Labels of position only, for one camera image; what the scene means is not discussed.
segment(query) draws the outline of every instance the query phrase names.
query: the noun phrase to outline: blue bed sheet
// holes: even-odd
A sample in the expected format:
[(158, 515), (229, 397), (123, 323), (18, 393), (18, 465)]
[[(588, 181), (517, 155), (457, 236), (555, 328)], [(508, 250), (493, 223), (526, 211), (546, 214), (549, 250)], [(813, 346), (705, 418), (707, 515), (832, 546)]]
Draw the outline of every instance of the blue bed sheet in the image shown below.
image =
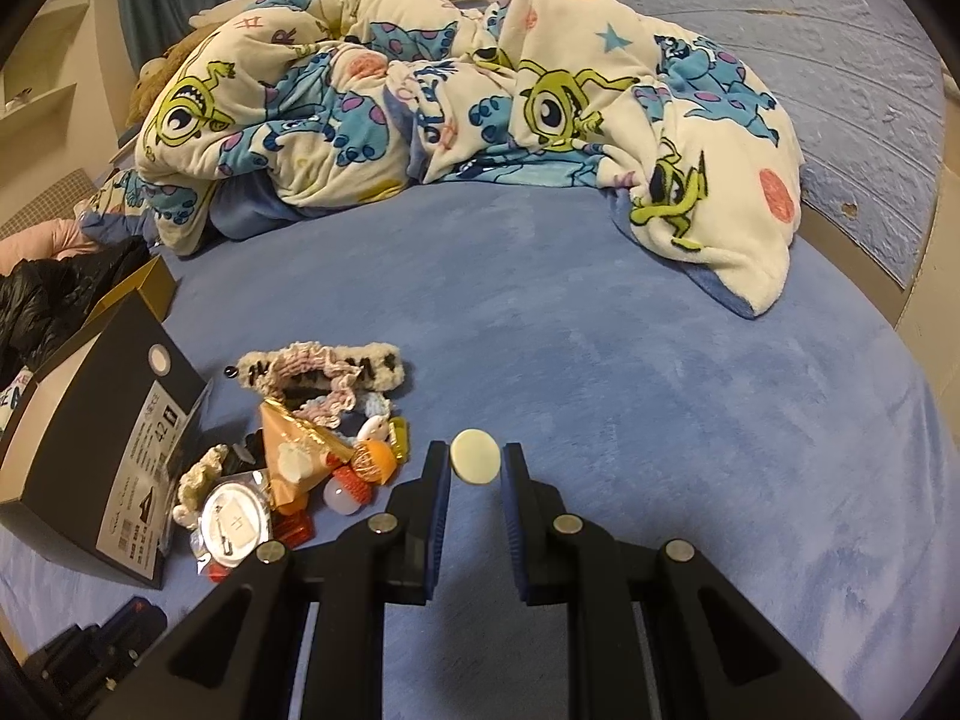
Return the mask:
[[(396, 343), (398, 481), (466, 427), (522, 442), (572, 511), (626, 541), (694, 542), (864, 720), (900, 717), (960, 626), (960, 466), (923, 375), (804, 241), (784, 296), (746, 322), (624, 240), (606, 202), (416, 188), (171, 258), (166, 326), (214, 380), (210, 442), (256, 426), (256, 396), (222, 375), (242, 353)], [(328, 539), (352, 519), (315, 521)], [(211, 589), (193, 572), (181, 538), (145, 595), (176, 620)], [(30, 648), (130, 594), (0, 531), (0, 605)], [(455, 480), (435, 600), (387, 613), (385, 717), (556, 720), (565, 653), (563, 612), (515, 595), (498, 485)]]

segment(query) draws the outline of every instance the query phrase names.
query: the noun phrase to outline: round white disc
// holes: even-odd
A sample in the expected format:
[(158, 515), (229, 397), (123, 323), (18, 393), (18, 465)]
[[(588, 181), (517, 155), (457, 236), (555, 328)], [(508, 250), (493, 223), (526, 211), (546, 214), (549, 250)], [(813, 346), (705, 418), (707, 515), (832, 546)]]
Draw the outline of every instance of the round white disc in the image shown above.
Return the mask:
[(489, 433), (470, 428), (450, 443), (450, 463), (468, 484), (488, 485), (500, 472), (500, 447)]

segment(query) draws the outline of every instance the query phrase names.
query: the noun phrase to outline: brown plush toy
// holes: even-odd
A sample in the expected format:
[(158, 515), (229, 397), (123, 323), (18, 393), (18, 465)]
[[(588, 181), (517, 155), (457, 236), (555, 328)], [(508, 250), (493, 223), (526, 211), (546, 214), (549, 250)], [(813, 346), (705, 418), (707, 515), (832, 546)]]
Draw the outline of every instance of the brown plush toy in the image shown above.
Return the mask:
[(171, 46), (163, 56), (151, 59), (140, 71), (140, 79), (130, 95), (130, 109), (127, 114), (127, 127), (140, 124), (147, 119), (147, 114), (160, 96), (160, 92), (176, 75), (182, 64), (189, 57), (190, 52), (218, 30), (222, 23), (210, 23), (188, 34), (184, 40)]

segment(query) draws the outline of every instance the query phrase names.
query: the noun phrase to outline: pile of small items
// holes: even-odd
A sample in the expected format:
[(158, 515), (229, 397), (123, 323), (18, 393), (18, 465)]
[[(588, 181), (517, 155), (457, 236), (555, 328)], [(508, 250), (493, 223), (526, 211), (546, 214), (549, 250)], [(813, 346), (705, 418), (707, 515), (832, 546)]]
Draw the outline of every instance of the pile of small items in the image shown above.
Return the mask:
[[(320, 483), (330, 509), (354, 514), (410, 452), (407, 422), (384, 395), (403, 382), (395, 346), (293, 343), (248, 353), (224, 374), (263, 397), (263, 427), (246, 445), (208, 450), (179, 480), (172, 512), (213, 581), (271, 538), (291, 549), (310, 541), (306, 509)], [(336, 432), (351, 412), (366, 418), (355, 437)]]

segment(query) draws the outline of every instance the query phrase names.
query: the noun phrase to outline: white label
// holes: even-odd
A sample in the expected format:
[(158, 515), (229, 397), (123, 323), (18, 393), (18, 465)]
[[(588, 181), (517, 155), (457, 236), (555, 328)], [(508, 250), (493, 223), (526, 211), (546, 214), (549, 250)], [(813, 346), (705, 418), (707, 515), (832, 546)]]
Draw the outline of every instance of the white label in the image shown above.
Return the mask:
[(154, 381), (133, 423), (100, 522), (97, 549), (148, 579), (154, 576), (174, 491), (167, 460), (186, 421), (186, 412)]

